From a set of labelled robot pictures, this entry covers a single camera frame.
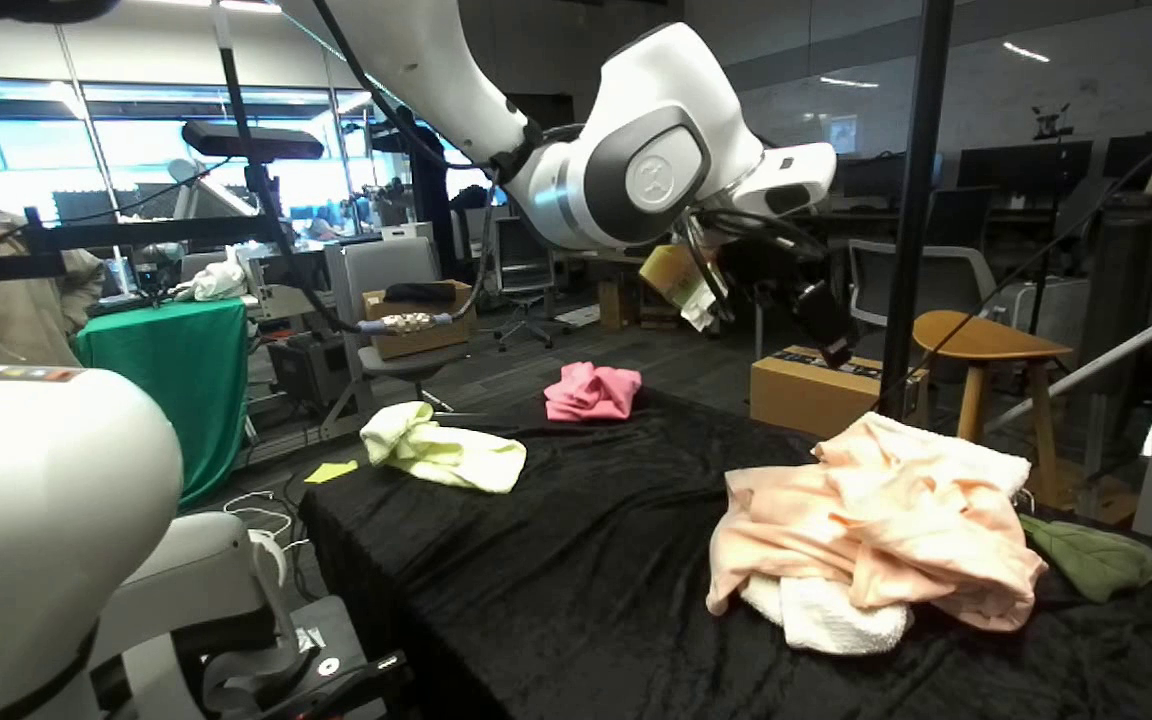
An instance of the white cloth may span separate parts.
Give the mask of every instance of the white cloth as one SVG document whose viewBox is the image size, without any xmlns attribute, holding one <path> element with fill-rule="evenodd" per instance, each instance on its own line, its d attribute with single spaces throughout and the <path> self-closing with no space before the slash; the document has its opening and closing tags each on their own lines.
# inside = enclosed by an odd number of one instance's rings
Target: white cloth
<svg viewBox="0 0 1152 720">
<path fill-rule="evenodd" d="M 237 252 L 228 252 L 225 259 L 199 270 L 193 281 L 175 286 L 172 296 L 189 296 L 189 302 L 217 302 L 217 296 L 244 296 L 244 264 Z"/>
<path fill-rule="evenodd" d="M 366 424 L 370 463 L 401 468 L 415 479 L 503 495 L 530 463 L 522 440 L 439 427 L 426 399 L 387 404 Z"/>
<path fill-rule="evenodd" d="M 826 656 L 878 656 L 901 645 L 912 625 L 912 609 L 858 609 L 848 587 L 830 580 L 769 580 L 753 577 L 741 600 L 764 620 L 781 625 L 787 648 L 813 648 Z"/>
</svg>

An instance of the ceiling light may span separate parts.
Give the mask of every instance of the ceiling light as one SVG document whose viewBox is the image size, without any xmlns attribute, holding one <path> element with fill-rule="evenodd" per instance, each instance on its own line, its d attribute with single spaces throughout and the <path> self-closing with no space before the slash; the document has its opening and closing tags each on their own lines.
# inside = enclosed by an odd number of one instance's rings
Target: ceiling light
<svg viewBox="0 0 1152 720">
<path fill-rule="evenodd" d="M 821 78 L 821 83 L 830 83 L 830 88 L 881 88 L 872 80 L 848 80 L 848 78 Z"/>
<path fill-rule="evenodd" d="M 1051 57 L 1033 52 L 1033 49 L 1022 49 L 1022 46 L 1012 46 L 1012 40 L 1006 40 L 1006 52 L 1012 52 L 1012 57 L 1022 57 L 1022 61 L 1033 61 L 1033 64 L 1051 64 Z"/>
</svg>

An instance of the crumpled fabric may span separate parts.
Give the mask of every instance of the crumpled fabric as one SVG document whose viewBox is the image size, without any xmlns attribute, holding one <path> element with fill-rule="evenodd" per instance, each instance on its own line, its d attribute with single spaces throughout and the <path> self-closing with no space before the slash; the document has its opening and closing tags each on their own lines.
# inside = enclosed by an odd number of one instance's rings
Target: crumpled fabric
<svg viewBox="0 0 1152 720">
<path fill-rule="evenodd" d="M 1067 585 L 1097 605 L 1152 585 L 1152 548 L 1132 535 L 1040 518 L 1022 518 L 1022 526 Z"/>
<path fill-rule="evenodd" d="M 228 252 L 225 259 L 199 270 L 193 281 L 175 286 L 172 296 L 185 302 L 217 302 L 217 296 L 244 296 L 244 264 L 237 259 L 237 252 Z"/>
<path fill-rule="evenodd" d="M 793 648 L 878 656 L 917 605 L 1016 633 L 1048 569 L 1012 495 L 1028 460 L 888 416 L 859 416 L 816 445 L 821 463 L 728 474 L 705 609 L 732 595 L 783 630 Z"/>
<path fill-rule="evenodd" d="M 405 399 L 381 410 L 359 427 L 370 463 L 401 468 L 415 479 L 503 495 L 523 477 L 530 450 L 493 434 L 439 427 L 433 404 Z"/>
<path fill-rule="evenodd" d="M 562 382 L 543 388 L 543 416 L 573 420 L 629 420 L 646 388 L 635 368 L 564 365 Z"/>
</svg>

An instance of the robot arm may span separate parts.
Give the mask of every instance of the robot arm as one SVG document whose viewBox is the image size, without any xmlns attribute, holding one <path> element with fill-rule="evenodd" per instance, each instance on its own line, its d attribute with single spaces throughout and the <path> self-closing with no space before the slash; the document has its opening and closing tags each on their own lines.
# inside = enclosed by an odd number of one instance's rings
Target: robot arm
<svg viewBox="0 0 1152 720">
<path fill-rule="evenodd" d="M 612 57 L 581 135 L 541 145 L 472 61 L 457 0 L 283 0 L 283 13 L 493 169 L 555 248 L 660 243 L 688 210 L 783 218 L 816 204 L 835 172 L 830 145 L 764 150 L 688 24 Z"/>
</svg>

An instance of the cable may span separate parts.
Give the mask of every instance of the cable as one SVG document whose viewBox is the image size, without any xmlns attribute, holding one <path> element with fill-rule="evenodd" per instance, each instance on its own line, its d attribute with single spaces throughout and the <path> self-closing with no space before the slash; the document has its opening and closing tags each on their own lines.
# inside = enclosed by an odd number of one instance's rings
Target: cable
<svg viewBox="0 0 1152 720">
<path fill-rule="evenodd" d="M 225 506 L 225 512 L 232 512 L 232 518 L 240 518 L 240 522 L 244 522 L 244 518 L 275 522 L 275 529 L 264 529 L 264 532 L 275 535 L 275 545 L 283 545 L 289 532 L 296 532 L 296 509 L 283 506 L 283 502 L 275 502 L 273 493 L 232 495 L 232 502 Z"/>
<path fill-rule="evenodd" d="M 787 218 L 755 218 L 746 210 L 696 210 L 696 221 L 713 234 L 738 237 L 738 240 L 804 240 L 816 248 L 830 248 L 821 237 L 813 237 L 804 226 L 787 221 Z"/>
<path fill-rule="evenodd" d="M 489 172 L 489 176 L 495 182 L 500 169 L 489 169 L 489 165 L 447 165 L 447 158 L 437 158 L 437 154 L 419 141 L 419 132 L 415 132 L 415 124 L 411 124 L 411 112 L 401 112 L 401 109 L 387 99 L 387 88 L 381 88 L 381 83 L 370 78 L 370 67 L 366 67 L 359 57 L 351 52 L 351 46 L 347 46 L 347 35 L 344 35 L 333 3 L 328 3 L 328 0 L 316 0 L 316 13 L 322 13 L 322 22 L 328 24 L 328 32 L 333 32 L 333 40 L 337 40 L 337 52 L 344 57 L 347 73 L 373 93 L 373 106 L 381 109 L 381 115 L 394 122 L 394 128 L 401 128 L 419 158 L 430 158 L 430 162 L 439 165 L 439 169 L 475 169 L 475 172 Z"/>
</svg>

